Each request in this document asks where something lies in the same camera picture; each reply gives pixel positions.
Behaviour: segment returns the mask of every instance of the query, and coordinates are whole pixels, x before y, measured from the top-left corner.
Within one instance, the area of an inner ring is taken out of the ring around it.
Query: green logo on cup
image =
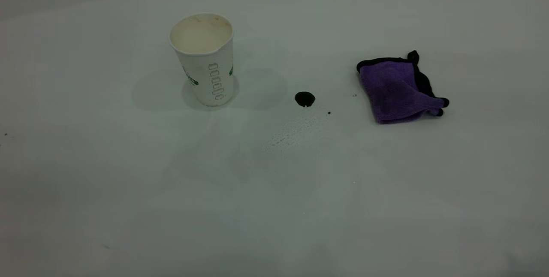
[[[193,84],[194,86],[197,86],[198,85],[198,81],[196,81],[195,79],[191,78],[190,75],[187,73],[187,71],[185,70],[185,68],[183,68],[183,71],[185,71],[185,74],[187,75],[187,78],[189,79],[190,83]]]

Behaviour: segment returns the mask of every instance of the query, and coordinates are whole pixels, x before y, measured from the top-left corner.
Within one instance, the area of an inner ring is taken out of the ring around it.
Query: white surface
[[[549,273],[547,0],[0,9],[2,276]],[[235,27],[224,107],[167,44],[197,11]],[[355,65],[410,50],[450,106],[377,125]]]

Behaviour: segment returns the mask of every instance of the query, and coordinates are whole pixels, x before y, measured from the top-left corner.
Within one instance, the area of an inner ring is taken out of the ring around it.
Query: dark stain
[[[308,91],[300,91],[299,93],[296,93],[296,102],[304,108],[310,107],[312,103],[314,103],[314,99],[314,95]]]

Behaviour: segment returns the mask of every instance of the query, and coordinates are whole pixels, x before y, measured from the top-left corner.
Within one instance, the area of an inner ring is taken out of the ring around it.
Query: black spill
[[[314,95],[308,91],[296,93],[296,102],[302,107],[310,107],[314,103]]]

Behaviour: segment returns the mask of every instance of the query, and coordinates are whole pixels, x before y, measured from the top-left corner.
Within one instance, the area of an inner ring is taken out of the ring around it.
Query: black liquid drop
[[[302,107],[310,107],[314,103],[314,95],[308,91],[296,93],[296,102]]]

